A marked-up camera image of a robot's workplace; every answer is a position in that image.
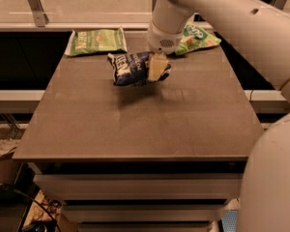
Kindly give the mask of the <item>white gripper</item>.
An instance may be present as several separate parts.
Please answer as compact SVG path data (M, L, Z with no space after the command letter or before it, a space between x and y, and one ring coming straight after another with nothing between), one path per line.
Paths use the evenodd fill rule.
M157 25L152 21L147 31L147 43L151 51L173 53L182 36L184 24L164 23ZM149 82L165 80L169 76L169 61L164 53L153 53L148 62Z

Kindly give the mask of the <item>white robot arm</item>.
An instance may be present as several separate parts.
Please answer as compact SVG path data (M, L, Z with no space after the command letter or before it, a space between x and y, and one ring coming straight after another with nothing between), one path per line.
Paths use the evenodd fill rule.
M290 14L260 0L157 0L149 47L172 53L199 13L290 103ZM236 232L290 232L290 113L248 157Z

